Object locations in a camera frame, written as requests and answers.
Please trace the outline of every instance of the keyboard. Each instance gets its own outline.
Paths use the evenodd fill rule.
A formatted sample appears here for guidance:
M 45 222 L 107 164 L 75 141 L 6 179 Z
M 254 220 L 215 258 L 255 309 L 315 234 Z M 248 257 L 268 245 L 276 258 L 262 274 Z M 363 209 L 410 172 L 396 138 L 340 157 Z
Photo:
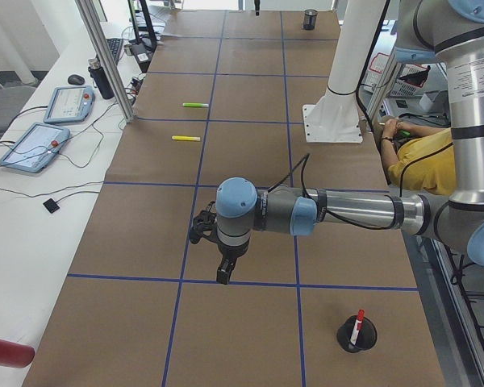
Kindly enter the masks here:
M 118 64 L 120 60 L 120 54 L 123 50 L 123 39 L 121 38 L 109 38 L 107 40 L 107 45 L 110 46 L 111 55 L 115 60 L 115 63 Z

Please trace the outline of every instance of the person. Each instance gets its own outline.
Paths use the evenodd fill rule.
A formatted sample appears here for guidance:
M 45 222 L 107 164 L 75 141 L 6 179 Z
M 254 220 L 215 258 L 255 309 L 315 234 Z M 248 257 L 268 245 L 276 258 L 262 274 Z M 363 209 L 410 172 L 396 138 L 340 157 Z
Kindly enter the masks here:
M 408 131 L 416 138 L 395 149 L 394 137 L 398 131 Z M 457 187 L 451 143 L 450 128 L 427 127 L 388 119 L 380 138 L 380 154 L 386 177 L 404 189 L 424 189 L 431 194 L 450 195 Z M 412 163 L 434 152 L 435 155 Z

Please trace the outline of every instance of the red cylinder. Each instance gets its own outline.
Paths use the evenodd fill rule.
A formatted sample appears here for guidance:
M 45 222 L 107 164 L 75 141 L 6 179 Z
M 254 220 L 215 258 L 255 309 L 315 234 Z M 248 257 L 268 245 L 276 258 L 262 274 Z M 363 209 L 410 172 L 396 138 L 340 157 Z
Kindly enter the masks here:
M 5 367 L 27 367 L 34 359 L 34 348 L 28 345 L 0 340 L 0 365 Z

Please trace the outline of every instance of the sticker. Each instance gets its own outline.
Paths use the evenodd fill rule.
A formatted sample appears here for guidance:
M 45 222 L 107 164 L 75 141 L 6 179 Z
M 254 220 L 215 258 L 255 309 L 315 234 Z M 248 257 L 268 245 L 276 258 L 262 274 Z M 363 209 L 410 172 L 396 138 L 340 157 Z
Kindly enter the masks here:
M 141 53 L 141 54 L 138 54 L 138 60 L 140 62 L 145 62 L 148 60 L 148 56 L 145 52 Z
M 450 103 L 484 97 L 484 58 L 449 68 Z

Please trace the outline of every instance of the red marker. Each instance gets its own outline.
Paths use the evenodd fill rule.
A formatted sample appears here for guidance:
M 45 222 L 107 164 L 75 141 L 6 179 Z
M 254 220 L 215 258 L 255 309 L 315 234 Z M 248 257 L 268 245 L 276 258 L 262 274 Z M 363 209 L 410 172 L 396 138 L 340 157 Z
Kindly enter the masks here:
M 361 331 L 363 321 L 364 321 L 364 310 L 360 309 L 358 311 L 357 319 L 355 320 L 355 325 L 353 326 L 352 337 L 349 339 L 349 342 L 353 345 L 357 343 L 357 337 L 359 332 Z

